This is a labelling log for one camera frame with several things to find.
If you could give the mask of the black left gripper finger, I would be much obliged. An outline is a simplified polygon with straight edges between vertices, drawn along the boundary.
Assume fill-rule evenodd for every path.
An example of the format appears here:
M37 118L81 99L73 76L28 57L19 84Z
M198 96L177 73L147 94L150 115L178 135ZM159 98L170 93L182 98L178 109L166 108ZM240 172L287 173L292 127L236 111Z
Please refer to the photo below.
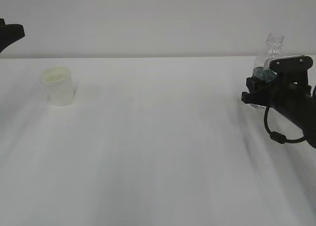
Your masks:
M0 53L24 36L25 31L23 25L6 24L3 18L0 19Z

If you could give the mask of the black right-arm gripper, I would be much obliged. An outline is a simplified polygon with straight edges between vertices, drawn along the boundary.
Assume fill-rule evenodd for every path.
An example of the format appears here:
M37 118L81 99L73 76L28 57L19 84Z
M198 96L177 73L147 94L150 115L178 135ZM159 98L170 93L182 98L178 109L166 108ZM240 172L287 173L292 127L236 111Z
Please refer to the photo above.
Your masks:
M308 76L282 77L277 82L266 83L252 76L246 79L248 92L242 92L241 101L245 104L263 106L265 110L265 129L270 138L280 144L298 144L306 141L316 147L316 93L311 91ZM270 108L294 123L302 130L303 136L288 139L268 126Z

